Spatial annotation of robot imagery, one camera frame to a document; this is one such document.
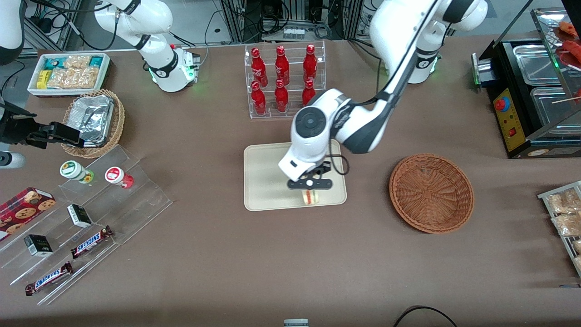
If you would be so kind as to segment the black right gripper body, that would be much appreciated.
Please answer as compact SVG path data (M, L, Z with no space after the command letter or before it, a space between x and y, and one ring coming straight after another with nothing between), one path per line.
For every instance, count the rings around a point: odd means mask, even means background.
M37 114L24 110L10 102L1 103L0 141L5 144L23 144L38 147L29 141L31 133L37 132L38 124L34 120Z

